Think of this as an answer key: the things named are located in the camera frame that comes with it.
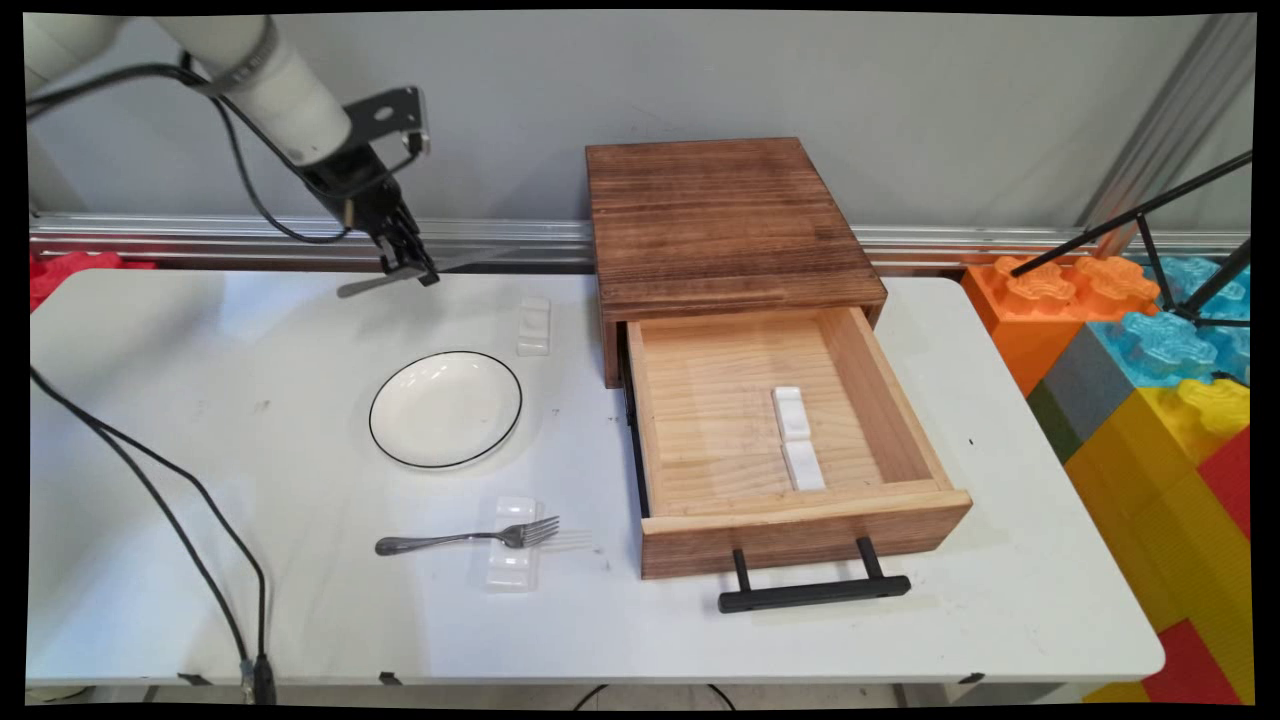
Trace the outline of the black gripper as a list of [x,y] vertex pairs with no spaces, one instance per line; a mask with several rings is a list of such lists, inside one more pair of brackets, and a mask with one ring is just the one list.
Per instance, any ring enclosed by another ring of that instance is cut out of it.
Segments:
[[419,277],[422,287],[439,282],[394,173],[372,145],[355,145],[302,165],[300,178],[344,232],[365,233],[378,243],[385,274]]

